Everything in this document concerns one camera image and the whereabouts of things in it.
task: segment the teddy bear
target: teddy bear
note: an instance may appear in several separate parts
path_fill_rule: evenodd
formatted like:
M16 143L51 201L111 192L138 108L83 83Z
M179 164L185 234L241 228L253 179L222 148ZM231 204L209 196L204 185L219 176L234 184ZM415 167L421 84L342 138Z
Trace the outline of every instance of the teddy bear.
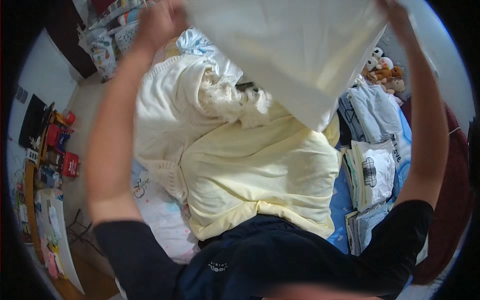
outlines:
M405 82L403 79L395 78L392 81L381 84L382 89L389 94L405 91Z
M370 72L370 76L372 76L375 80L380 81L380 83L392 81L392 77L402 77L402 74L402 70L398 66L393 67L391 70L381 69L378 71Z

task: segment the red box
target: red box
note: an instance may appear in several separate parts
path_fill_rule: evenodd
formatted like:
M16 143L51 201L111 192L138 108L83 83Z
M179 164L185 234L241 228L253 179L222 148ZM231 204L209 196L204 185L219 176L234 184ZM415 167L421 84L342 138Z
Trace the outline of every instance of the red box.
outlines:
M72 152L65 152L61 173L68 177L77 177L78 155Z

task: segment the toy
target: toy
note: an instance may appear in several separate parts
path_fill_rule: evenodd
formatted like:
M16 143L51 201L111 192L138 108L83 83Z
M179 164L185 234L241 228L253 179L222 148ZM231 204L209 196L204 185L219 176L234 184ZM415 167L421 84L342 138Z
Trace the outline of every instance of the toy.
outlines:
M376 59L379 60L384 55L384 51L379 47L375 47L375 48L373 48L372 55L373 55L373 57L375 57Z
M403 92L405 91L405 82L403 79L395 78L392 81L386 82L381 84L382 89L386 93L393 94L395 92Z
M378 71L370 72L370 76L372 76L375 80L380 81L379 83L386 83L387 81L392 81L393 77L402 77L402 75L402 70L398 66L393 67L391 70L381 69Z
M380 69L393 69L393 62L391 59L389 59L388 57L382 57L378 60L378 63L380 64Z
M365 67L368 72L371 72L374 68L381 69L381 65L378 63L378 60L375 57L370 57L367 59Z

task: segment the pillow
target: pillow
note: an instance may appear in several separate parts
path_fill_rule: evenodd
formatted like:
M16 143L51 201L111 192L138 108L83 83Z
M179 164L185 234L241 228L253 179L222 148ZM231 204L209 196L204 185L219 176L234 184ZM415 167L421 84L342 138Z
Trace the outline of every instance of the pillow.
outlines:
M115 76L117 62L111 36L103 36L92 42L89 51L92 61L102 77L102 83Z

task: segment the blue bedsheet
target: blue bedsheet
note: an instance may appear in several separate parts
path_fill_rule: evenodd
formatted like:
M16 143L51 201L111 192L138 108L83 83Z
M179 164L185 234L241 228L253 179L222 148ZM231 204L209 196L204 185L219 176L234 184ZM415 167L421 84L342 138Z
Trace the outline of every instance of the blue bedsheet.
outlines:
M335 225L335 231L329 238L327 238L327 241L339 248L340 251L345 254L349 253L345 215L353 211L347 176L350 175L342 165L338 177L335 179L334 195L330 201L330 209L332 210L332 220Z

